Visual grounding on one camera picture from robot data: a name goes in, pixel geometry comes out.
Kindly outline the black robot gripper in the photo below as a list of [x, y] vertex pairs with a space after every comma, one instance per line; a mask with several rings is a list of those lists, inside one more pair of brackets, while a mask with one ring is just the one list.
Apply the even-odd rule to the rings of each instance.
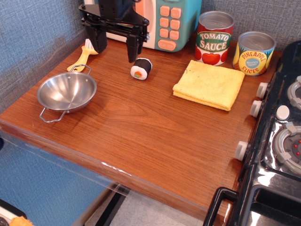
[[127, 37], [128, 61], [133, 63], [149, 39], [149, 20], [138, 14], [137, 0], [100, 0], [97, 4], [82, 4], [83, 23], [89, 40], [97, 53], [107, 47], [106, 32]]

